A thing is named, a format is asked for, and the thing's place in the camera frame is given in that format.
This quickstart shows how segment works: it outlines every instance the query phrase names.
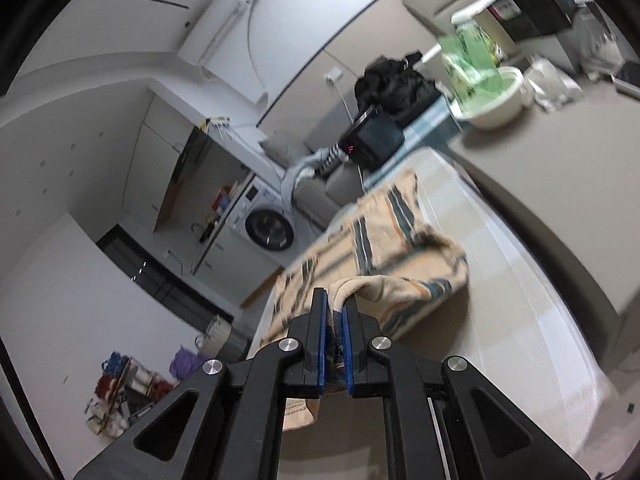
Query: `black box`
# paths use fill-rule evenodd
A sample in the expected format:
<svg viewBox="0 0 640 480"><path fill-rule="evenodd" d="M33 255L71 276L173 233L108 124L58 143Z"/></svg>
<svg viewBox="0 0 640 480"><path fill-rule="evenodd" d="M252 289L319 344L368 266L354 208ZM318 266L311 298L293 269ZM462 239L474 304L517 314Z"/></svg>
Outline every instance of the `black box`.
<svg viewBox="0 0 640 480"><path fill-rule="evenodd" d="M497 0L487 7L514 42L571 27L577 8L574 0Z"/></svg>

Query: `triangular cutout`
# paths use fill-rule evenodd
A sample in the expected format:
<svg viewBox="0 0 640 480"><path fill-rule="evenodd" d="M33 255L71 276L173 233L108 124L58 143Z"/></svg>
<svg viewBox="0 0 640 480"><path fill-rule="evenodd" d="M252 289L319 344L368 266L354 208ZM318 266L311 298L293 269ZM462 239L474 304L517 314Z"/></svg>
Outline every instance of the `triangular cutout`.
<svg viewBox="0 0 640 480"><path fill-rule="evenodd" d="M164 462L171 460L197 400L196 392L186 392L162 416L145 428L133 441L133 445Z"/></svg>
<svg viewBox="0 0 640 480"><path fill-rule="evenodd" d="M494 454L503 458L514 451L530 446L531 437L511 415L505 412L484 390L474 388L471 397L480 414L487 439Z"/></svg>

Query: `gray pillow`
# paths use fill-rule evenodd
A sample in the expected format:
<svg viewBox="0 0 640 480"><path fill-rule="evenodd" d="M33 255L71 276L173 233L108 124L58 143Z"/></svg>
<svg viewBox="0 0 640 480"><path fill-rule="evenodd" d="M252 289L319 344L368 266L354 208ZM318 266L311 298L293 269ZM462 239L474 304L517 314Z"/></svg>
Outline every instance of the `gray pillow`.
<svg viewBox="0 0 640 480"><path fill-rule="evenodd" d="M275 132L271 137L260 141L267 156L287 169L302 157L311 155L311 150L304 142L285 132Z"/></svg>

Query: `silver screw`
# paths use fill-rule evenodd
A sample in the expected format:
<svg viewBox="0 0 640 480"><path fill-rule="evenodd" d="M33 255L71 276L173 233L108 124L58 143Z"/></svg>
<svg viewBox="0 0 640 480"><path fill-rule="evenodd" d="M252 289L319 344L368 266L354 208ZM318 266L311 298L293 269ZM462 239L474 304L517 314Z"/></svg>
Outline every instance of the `silver screw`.
<svg viewBox="0 0 640 480"><path fill-rule="evenodd" d="M376 350L386 350L391 347L391 339L384 337L383 335L379 335L371 340L371 345Z"/></svg>
<svg viewBox="0 0 640 480"><path fill-rule="evenodd" d="M466 370L466 359L455 355L447 359L447 366L455 372L461 372L462 370Z"/></svg>
<svg viewBox="0 0 640 480"><path fill-rule="evenodd" d="M222 362L217 359L209 359L202 365L202 371L207 375L215 375L222 370Z"/></svg>
<svg viewBox="0 0 640 480"><path fill-rule="evenodd" d="M292 352L296 348L298 348L298 342L297 340L291 337L286 337L280 340L280 342L278 343L278 346L280 347L280 350L282 350L283 352Z"/></svg>

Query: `washing machine door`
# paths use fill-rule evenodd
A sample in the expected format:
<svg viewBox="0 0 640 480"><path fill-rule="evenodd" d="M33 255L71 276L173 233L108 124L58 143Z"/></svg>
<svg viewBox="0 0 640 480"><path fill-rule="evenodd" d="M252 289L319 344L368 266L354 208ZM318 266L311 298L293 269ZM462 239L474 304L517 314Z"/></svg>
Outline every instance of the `washing machine door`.
<svg viewBox="0 0 640 480"><path fill-rule="evenodd" d="M251 211L244 221L249 238L268 251L284 251L293 243L293 227L289 220L272 209Z"/></svg>

